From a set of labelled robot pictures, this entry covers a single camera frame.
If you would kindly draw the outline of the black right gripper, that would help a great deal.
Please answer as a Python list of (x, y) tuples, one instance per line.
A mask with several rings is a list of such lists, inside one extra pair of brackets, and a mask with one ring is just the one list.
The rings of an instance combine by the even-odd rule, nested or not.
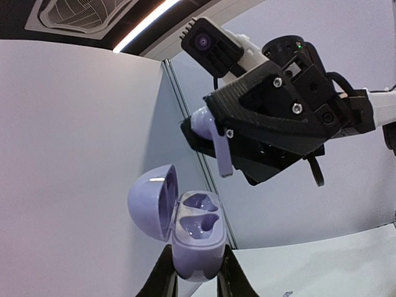
[(375, 130), (366, 91), (326, 72), (315, 49), (262, 53), (276, 64), (263, 63), (204, 98), (219, 125), (297, 155)]

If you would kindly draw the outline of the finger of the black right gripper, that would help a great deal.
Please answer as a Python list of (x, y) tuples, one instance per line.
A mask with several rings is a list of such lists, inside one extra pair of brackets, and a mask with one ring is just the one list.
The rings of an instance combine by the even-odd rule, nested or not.
[(269, 180), (300, 160), (309, 162), (316, 184), (324, 185), (324, 177), (316, 160), (317, 157), (325, 155), (323, 145), (304, 157), (248, 139), (236, 132), (228, 143), (233, 167), (242, 171), (252, 186)]

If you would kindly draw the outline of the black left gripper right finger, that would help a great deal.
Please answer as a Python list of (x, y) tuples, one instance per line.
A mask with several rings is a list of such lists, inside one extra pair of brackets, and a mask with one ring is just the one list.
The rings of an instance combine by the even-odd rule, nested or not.
[(232, 248), (225, 246), (222, 266), (217, 274), (218, 297), (259, 297), (239, 264)]

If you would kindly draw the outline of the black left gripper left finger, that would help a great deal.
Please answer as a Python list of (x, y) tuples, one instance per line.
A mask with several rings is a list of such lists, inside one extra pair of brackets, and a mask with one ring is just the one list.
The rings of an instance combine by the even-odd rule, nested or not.
[(147, 281), (136, 297), (177, 297), (178, 275), (173, 265), (172, 247), (167, 244)]

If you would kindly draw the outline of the purple earbud charging case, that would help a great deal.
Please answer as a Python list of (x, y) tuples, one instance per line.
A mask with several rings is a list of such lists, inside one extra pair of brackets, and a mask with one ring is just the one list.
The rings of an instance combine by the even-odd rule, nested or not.
[(170, 242), (178, 275), (190, 282), (217, 276), (226, 246), (224, 214), (217, 194), (178, 192), (173, 164), (142, 174), (127, 196), (132, 221), (147, 236)]

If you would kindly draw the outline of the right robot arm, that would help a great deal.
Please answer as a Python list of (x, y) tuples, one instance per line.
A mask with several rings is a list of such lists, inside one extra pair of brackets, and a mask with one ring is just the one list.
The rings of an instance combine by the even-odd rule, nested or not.
[(235, 76), (181, 123), (189, 146), (214, 157), (222, 177), (239, 170), (255, 186), (306, 160), (322, 186), (317, 157), (328, 140), (382, 128), (395, 149), (395, 90), (353, 88), (327, 72), (313, 44), (299, 36), (254, 49), (243, 36), (202, 32), (181, 46), (216, 79)]

